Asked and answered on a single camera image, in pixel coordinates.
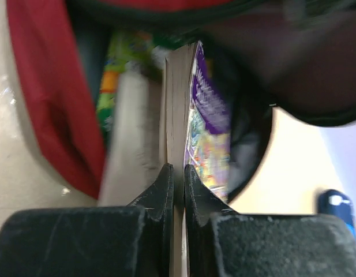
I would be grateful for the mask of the green snack packet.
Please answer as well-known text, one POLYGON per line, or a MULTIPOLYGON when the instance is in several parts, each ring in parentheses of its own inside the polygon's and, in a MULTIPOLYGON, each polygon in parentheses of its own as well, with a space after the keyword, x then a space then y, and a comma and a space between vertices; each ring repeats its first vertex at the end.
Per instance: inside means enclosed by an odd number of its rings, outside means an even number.
POLYGON ((160 81, 161 55, 163 51, 154 42, 151 33, 122 30, 112 33, 96 105, 99 127, 105 140, 112 129, 115 94, 120 75, 125 71, 133 71, 160 81))

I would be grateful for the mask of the red student backpack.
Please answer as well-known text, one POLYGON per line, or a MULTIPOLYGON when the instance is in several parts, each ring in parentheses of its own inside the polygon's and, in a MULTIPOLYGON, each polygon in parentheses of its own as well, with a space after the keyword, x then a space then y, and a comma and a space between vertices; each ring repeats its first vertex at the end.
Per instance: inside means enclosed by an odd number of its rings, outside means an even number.
POLYGON ((210 23, 280 9, 307 26, 356 1, 7 1, 10 39, 25 107, 42 155, 81 192, 97 197, 106 146, 95 99, 114 27, 151 31, 159 40, 203 40, 209 55, 233 61, 232 157, 240 193, 258 168, 272 129, 264 86, 241 56, 204 32, 210 23))

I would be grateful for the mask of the purple book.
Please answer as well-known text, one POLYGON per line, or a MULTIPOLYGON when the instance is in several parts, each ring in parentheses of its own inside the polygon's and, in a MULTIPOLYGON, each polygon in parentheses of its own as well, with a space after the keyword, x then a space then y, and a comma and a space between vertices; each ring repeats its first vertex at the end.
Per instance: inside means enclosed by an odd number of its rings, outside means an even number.
POLYGON ((160 116, 161 154, 174 167, 174 239, 171 276, 186 276, 184 168, 190 164, 199 180, 227 201, 230 159, 230 115, 211 79, 201 41, 171 51, 165 63, 160 116))

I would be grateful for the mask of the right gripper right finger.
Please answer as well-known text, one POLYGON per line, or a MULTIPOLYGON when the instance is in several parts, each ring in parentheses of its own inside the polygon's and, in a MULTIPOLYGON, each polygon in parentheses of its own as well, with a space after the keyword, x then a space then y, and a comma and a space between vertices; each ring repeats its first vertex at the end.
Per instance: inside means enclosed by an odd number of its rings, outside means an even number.
POLYGON ((189 276, 356 276, 356 239, 332 215, 243 215, 185 167, 189 276))

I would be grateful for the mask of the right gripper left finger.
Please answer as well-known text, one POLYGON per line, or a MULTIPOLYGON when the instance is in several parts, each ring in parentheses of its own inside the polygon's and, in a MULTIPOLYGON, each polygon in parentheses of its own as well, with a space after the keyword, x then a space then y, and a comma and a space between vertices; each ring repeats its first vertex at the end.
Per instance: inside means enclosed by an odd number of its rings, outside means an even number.
POLYGON ((28 209, 0 229, 0 276, 168 276, 173 166, 122 207, 28 209))

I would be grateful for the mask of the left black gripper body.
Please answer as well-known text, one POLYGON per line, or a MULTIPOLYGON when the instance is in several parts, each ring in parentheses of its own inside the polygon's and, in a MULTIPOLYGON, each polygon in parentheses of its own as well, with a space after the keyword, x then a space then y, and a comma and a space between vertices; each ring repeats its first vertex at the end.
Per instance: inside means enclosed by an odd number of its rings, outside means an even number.
POLYGON ((317 126, 356 121, 356 10, 301 26, 274 9, 203 30, 238 53, 271 101, 301 121, 317 126))

